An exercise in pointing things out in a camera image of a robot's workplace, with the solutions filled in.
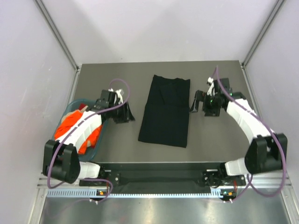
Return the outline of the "black t-shirt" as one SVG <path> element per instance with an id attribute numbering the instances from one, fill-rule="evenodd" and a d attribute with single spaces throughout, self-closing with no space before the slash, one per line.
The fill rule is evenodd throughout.
<path id="1" fill-rule="evenodd" d="M 187 147 L 190 85 L 189 79 L 153 76 L 138 136 L 140 142 Z"/>

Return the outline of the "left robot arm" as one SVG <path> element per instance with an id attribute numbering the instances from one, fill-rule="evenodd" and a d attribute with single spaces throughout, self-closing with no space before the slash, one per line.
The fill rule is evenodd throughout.
<path id="1" fill-rule="evenodd" d="M 91 159 L 109 119 L 116 124 L 135 119 L 122 89 L 103 90 L 96 101 L 83 99 L 68 105 L 54 137 L 45 143 L 43 175 L 65 183 L 90 179 L 103 184 L 106 174 Z"/>

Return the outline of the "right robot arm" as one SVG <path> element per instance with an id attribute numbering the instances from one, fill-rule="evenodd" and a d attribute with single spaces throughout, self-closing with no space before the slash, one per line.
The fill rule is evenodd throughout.
<path id="1" fill-rule="evenodd" d="M 254 110 L 241 92 L 231 92 L 229 95 L 234 101 L 229 101 L 220 92 L 210 96 L 197 90 L 190 109 L 191 112 L 197 112 L 199 103 L 202 102 L 202 110 L 205 116 L 209 117 L 218 117 L 220 110 L 224 109 L 236 121 L 249 141 L 249 148 L 244 157 L 219 165 L 219 181 L 228 185 L 236 176 L 282 170 L 281 156 L 286 154 L 287 137 L 283 133 L 268 131 L 262 122 L 255 118 Z"/>

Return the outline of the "beige garment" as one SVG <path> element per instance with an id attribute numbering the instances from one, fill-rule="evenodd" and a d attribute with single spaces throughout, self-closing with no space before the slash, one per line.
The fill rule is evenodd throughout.
<path id="1" fill-rule="evenodd" d="M 71 116 L 71 115 L 74 114 L 74 113 L 77 113 L 77 112 L 83 113 L 87 108 L 88 108 L 88 106 L 86 105 L 85 107 L 83 107 L 83 108 L 81 108 L 81 109 L 77 109 L 77 110 L 75 110 L 75 111 L 72 111 L 72 112 L 67 113 L 66 115 L 64 115 L 64 116 L 61 118 L 61 122 L 63 122 L 68 116 Z"/>

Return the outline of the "red garment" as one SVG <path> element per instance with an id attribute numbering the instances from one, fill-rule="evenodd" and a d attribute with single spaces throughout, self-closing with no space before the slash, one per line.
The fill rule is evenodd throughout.
<path id="1" fill-rule="evenodd" d="M 86 105 L 85 104 L 80 104 L 80 106 L 79 106 L 79 110 L 82 110 L 83 108 L 85 108 L 86 107 Z"/>

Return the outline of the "teal plastic basket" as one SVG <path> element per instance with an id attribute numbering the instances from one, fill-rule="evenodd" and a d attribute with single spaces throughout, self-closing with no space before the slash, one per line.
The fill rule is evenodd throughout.
<path id="1" fill-rule="evenodd" d="M 67 105 L 67 107 L 66 107 L 66 109 L 65 109 L 62 117 L 64 115 L 66 115 L 67 113 L 69 113 L 69 112 L 77 110 L 79 108 L 80 104 L 85 104 L 87 106 L 94 106 L 95 102 L 96 102 L 95 100 L 88 100 L 88 99 L 84 99 L 84 98 L 73 100 L 72 102 L 70 102 Z M 105 129 L 106 129 L 107 125 L 108 125 L 108 121 L 107 120 L 102 123 L 102 125 L 101 125 L 102 126 L 101 132 L 99 134 L 99 137 L 98 137 L 98 140 L 96 142 L 96 145 L 93 146 L 93 147 L 88 147 L 86 149 L 85 154 L 79 154 L 78 157 L 79 157 L 80 161 L 82 161 L 82 162 L 88 162 L 88 161 L 92 161 L 93 160 L 93 158 L 95 157 L 95 155 L 97 154 L 97 152 L 98 152 L 98 150 L 100 148 L 100 143 L 101 143 L 102 138 L 104 136 L 104 132 L 105 132 Z"/>

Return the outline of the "orange t-shirt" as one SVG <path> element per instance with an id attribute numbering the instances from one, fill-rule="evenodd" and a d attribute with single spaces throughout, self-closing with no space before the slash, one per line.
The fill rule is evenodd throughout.
<path id="1" fill-rule="evenodd" d="M 78 154 L 85 154 L 88 147 L 96 145 L 102 128 L 100 114 L 92 111 L 77 112 L 68 116 L 56 129 L 54 140 L 62 141 L 75 127 L 76 130 L 64 142 L 73 144 Z"/>

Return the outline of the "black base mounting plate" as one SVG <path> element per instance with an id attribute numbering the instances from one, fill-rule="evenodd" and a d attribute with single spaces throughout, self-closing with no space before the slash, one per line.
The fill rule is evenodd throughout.
<path id="1" fill-rule="evenodd" d="M 244 176 L 222 181 L 219 162 L 126 162 L 101 164 L 112 193 L 209 193 L 212 187 L 245 186 Z"/>

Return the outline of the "aluminium frame rail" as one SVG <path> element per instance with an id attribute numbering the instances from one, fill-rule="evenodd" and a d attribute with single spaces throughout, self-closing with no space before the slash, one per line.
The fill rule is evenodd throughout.
<path id="1" fill-rule="evenodd" d="M 59 187 L 61 188 L 78 188 L 79 187 L 79 181 L 76 180 L 74 183 L 63 183 Z M 278 188 L 282 181 L 282 172 L 281 171 L 275 171 L 273 173 L 266 173 L 266 174 L 258 174 L 254 175 L 252 179 L 252 185 L 256 187 L 257 189 L 261 188 Z M 58 185 L 61 181 L 55 180 L 53 178 L 50 178 L 50 185 L 55 186 Z M 289 178 L 289 175 L 286 174 L 285 179 L 285 187 L 291 186 L 291 180 Z M 47 185 L 47 177 L 43 176 L 42 174 L 39 177 L 39 180 L 37 182 L 38 188 L 48 188 Z"/>

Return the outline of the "right corner aluminium post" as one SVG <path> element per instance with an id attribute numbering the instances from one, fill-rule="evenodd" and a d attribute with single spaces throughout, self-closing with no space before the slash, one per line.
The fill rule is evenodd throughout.
<path id="1" fill-rule="evenodd" d="M 271 9 L 269 15 L 267 16 L 265 22 L 262 25 L 262 28 L 258 32 L 253 44 L 251 45 L 248 53 L 246 54 L 243 62 L 241 63 L 241 68 L 245 69 L 249 62 L 251 61 L 253 55 L 255 54 L 257 48 L 261 44 L 263 38 L 265 37 L 267 31 L 270 29 L 271 25 L 273 24 L 275 18 L 279 14 L 280 10 L 282 9 L 283 5 L 285 4 L 285 0 L 277 0 Z"/>

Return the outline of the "corner aluminium post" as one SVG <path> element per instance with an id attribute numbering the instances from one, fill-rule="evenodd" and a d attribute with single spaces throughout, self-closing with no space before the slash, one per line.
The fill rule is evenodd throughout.
<path id="1" fill-rule="evenodd" d="M 262 28 L 258 32 L 253 44 L 251 45 L 248 53 L 246 54 L 243 62 L 241 63 L 241 68 L 245 69 L 249 62 L 251 61 L 253 55 L 255 54 L 257 48 L 261 44 L 263 38 L 265 37 L 267 31 L 270 29 L 271 25 L 273 24 L 275 18 L 279 14 L 280 10 L 282 9 L 283 5 L 285 4 L 285 0 L 277 0 L 271 9 L 269 15 L 267 16 L 265 22 L 262 25 Z"/>
<path id="2" fill-rule="evenodd" d="M 35 5 L 37 6 L 38 10 L 40 11 L 41 15 L 43 16 L 44 20 L 46 21 L 47 25 L 49 26 L 52 34 L 54 35 L 56 41 L 58 42 L 59 46 L 61 47 L 62 51 L 64 52 L 66 58 L 68 59 L 69 63 L 71 64 L 72 68 L 77 71 L 79 66 L 75 62 L 74 57 L 72 56 L 69 48 L 67 47 L 61 33 L 59 32 L 54 20 L 52 19 L 47 7 L 43 3 L 42 0 L 33 0 Z"/>

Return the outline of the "left corner aluminium post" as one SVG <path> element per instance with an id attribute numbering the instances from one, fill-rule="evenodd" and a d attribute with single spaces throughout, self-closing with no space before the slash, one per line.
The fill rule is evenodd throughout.
<path id="1" fill-rule="evenodd" d="M 49 26 L 52 34 L 54 35 L 56 41 L 58 42 L 59 46 L 61 47 L 62 51 L 64 52 L 66 58 L 68 59 L 69 63 L 71 64 L 72 68 L 77 71 L 79 66 L 75 62 L 74 57 L 72 56 L 69 48 L 67 47 L 61 33 L 59 32 L 54 20 L 52 19 L 47 7 L 43 3 L 42 0 L 33 0 L 35 5 L 37 6 L 38 10 L 40 11 L 41 15 L 43 16 L 44 20 L 46 21 L 47 25 Z"/>

